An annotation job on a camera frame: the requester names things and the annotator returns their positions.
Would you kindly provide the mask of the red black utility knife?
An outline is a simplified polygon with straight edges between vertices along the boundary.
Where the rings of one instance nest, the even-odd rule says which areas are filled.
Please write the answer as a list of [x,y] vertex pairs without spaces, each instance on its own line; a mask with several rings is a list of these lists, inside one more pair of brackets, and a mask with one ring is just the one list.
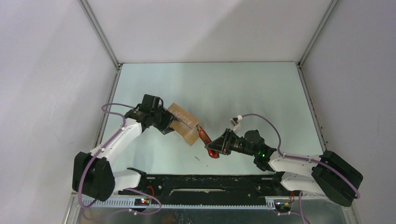
[[[206,131],[200,126],[197,126],[198,134],[200,139],[203,141],[204,145],[206,146],[207,144],[211,143],[211,139],[206,133]],[[207,149],[208,155],[213,158],[213,159],[218,159],[219,158],[219,153],[217,151],[213,151],[210,149]]]

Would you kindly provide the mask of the brown cardboard express box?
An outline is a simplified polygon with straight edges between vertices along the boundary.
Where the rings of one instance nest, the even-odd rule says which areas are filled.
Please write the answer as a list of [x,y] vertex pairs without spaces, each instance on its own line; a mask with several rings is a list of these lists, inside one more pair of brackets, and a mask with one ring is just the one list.
[[189,146],[192,146],[199,138],[199,120],[176,103],[172,103],[167,110],[174,115],[174,120],[170,127],[173,128]]

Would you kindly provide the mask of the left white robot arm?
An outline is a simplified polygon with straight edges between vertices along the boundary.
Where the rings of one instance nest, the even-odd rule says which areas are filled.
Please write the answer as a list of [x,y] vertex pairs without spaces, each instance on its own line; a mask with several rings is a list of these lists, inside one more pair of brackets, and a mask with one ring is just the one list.
[[115,133],[88,153],[79,152],[74,159],[72,189],[82,196],[97,201],[106,201],[114,192],[130,188],[136,194],[143,194],[148,182],[142,178],[144,172],[127,168],[114,171],[114,163],[127,146],[150,127],[163,135],[173,132],[171,124],[177,121],[174,114],[163,106],[160,97],[145,94],[142,102],[120,114],[122,122]]

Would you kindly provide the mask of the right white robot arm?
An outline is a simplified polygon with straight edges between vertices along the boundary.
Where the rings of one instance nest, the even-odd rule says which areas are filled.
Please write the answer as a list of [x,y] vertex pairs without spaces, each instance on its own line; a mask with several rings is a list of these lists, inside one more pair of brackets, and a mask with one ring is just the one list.
[[260,170],[275,173],[271,187],[277,195],[306,191],[325,195],[338,205],[350,207],[363,181],[363,175],[333,151],[307,156],[280,155],[277,149],[265,143],[258,130],[247,131],[239,137],[233,130],[226,129],[205,148],[223,155],[238,152],[252,156]]

